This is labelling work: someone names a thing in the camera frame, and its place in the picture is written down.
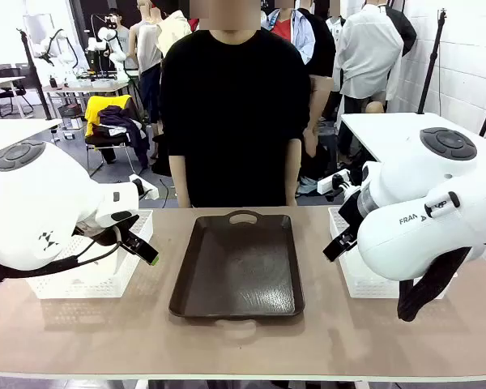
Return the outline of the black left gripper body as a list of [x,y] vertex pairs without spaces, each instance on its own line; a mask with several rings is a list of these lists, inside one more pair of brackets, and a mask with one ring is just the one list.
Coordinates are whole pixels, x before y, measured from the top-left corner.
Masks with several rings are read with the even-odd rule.
[[101,246],[111,246],[118,242],[125,246],[137,246],[139,238],[130,229],[139,220],[139,215],[132,214],[122,220],[119,215],[114,216],[113,224],[108,227],[92,227],[80,222],[75,227],[75,234],[89,237]]

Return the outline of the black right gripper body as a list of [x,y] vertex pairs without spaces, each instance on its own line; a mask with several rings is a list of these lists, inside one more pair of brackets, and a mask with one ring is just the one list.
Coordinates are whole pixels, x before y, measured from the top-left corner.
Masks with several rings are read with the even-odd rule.
[[339,214],[348,224],[340,239],[356,240],[358,229],[369,213],[369,162],[364,163],[361,171],[342,170],[339,180],[339,189],[342,189],[344,194]]

